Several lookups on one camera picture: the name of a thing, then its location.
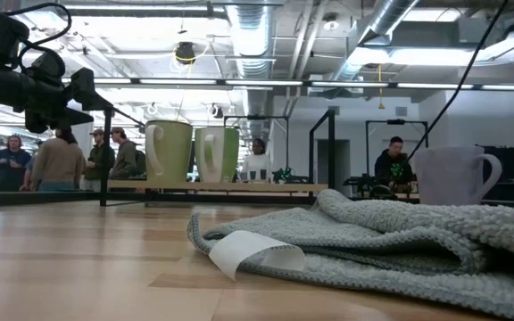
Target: wooden shelf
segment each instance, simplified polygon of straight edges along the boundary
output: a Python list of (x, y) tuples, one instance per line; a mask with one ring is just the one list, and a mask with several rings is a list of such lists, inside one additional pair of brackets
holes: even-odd
[(176, 189), (191, 191), (238, 191), (238, 192), (320, 192), (328, 189), (325, 184), (243, 184), (243, 183), (171, 183), (149, 181), (110, 180), (110, 188)]

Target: knitted towel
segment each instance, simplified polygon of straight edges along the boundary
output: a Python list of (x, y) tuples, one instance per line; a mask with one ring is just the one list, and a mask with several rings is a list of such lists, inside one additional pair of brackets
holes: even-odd
[(319, 194), (311, 210), (282, 210), (240, 219), (199, 234), (193, 216), (188, 238), (209, 253), (221, 238), (247, 230), (297, 245), (304, 271), (260, 265), (245, 271), (357, 290), (393, 292), (514, 319), (514, 209), (351, 202)]

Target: woman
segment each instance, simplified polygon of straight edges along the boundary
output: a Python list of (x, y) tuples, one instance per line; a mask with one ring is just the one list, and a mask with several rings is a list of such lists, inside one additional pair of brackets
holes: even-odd
[(250, 180), (267, 179), (271, 166), (269, 156), (265, 154), (267, 151), (265, 142), (260, 138), (253, 139), (252, 150), (253, 155), (245, 156), (243, 173), (246, 173), (247, 178)]
[(41, 145), (32, 181), (40, 180), (40, 192), (79, 189), (80, 177), (86, 166), (85, 157), (70, 128), (56, 129), (55, 135), (56, 138)]

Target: green ceramic mug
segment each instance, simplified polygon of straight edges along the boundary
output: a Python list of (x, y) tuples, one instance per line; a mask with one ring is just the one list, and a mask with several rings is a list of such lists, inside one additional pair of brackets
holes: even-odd
[(193, 128), (182, 122), (146, 123), (146, 177), (161, 184), (186, 182)]
[(195, 130), (195, 162), (202, 182), (231, 182), (236, 173), (238, 154), (237, 129), (208, 127)]

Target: brown sweater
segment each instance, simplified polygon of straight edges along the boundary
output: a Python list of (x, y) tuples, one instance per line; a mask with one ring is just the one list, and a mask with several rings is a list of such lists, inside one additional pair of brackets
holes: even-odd
[(74, 182), (78, 186), (86, 165), (85, 156), (77, 144), (51, 138), (41, 145), (37, 153), (33, 181)]

